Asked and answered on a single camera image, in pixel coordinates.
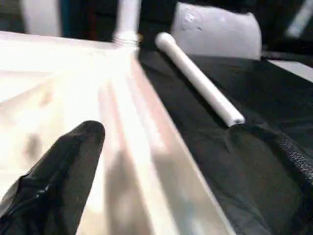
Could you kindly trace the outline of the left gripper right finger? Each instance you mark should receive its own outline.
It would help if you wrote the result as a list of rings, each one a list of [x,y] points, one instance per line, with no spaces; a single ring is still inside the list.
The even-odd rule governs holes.
[[[230,128],[249,192],[274,235],[313,233],[313,160],[288,136],[247,125]]]

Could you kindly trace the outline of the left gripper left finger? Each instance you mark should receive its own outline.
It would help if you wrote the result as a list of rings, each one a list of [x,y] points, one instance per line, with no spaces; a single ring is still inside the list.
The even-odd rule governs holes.
[[[2,198],[1,234],[76,234],[104,140],[98,121],[84,121],[60,136]]]

